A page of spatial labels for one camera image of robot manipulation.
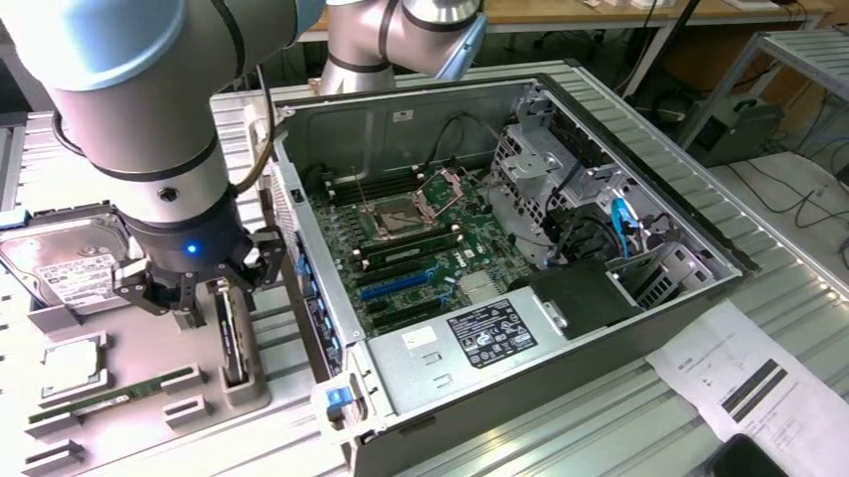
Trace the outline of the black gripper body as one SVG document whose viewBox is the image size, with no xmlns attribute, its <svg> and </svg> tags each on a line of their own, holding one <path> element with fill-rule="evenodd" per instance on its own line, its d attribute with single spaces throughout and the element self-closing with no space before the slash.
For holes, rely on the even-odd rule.
<svg viewBox="0 0 849 477">
<path fill-rule="evenodd" d="M 123 215 L 123 221 L 146 256 L 167 271 L 195 272 L 227 260 L 240 262 L 254 247 L 238 212 L 234 186 L 206 212 L 186 221 L 155 224 L 128 215 Z"/>
</svg>

